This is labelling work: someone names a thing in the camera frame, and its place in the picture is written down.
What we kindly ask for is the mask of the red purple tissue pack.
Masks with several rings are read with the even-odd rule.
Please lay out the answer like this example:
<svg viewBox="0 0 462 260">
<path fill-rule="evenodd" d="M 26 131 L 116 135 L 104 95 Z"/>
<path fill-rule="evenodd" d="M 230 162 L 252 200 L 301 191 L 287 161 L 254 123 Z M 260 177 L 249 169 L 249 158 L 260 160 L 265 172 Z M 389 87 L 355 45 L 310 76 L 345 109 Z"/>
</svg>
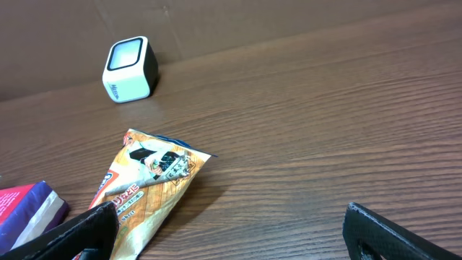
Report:
<svg viewBox="0 0 462 260">
<path fill-rule="evenodd" d="M 1 254 L 60 225 L 69 204 L 45 181 L 1 190 Z"/>
</svg>

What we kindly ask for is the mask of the orange cream snack bag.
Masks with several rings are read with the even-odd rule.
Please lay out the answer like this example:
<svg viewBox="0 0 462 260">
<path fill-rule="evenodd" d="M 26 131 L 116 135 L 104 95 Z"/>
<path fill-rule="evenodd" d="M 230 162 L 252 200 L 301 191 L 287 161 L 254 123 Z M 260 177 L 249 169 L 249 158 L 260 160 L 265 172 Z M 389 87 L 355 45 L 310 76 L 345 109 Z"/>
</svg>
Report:
<svg viewBox="0 0 462 260">
<path fill-rule="evenodd" d="M 90 206 L 115 206 L 112 259 L 136 259 L 210 154 L 178 139 L 129 129 Z"/>
</svg>

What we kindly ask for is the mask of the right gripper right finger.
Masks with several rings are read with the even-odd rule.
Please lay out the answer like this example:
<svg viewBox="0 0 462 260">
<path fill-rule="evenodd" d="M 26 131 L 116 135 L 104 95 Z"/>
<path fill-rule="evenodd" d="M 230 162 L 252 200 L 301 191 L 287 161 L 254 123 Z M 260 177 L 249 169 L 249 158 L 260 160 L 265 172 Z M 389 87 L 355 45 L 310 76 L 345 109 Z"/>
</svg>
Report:
<svg viewBox="0 0 462 260">
<path fill-rule="evenodd" d="M 354 202 L 346 208 L 342 235 L 354 260 L 461 260 L 459 255 Z"/>
</svg>

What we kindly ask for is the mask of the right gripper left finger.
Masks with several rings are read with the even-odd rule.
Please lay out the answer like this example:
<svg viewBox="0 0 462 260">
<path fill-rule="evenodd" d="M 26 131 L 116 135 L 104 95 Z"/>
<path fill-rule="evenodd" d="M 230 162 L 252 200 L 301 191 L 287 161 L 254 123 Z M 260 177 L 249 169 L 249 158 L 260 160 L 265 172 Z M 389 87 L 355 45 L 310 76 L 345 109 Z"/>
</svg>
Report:
<svg viewBox="0 0 462 260">
<path fill-rule="evenodd" d="M 118 215 L 103 202 L 47 233 L 1 255 L 1 260 L 109 259 L 118 233 Z"/>
</svg>

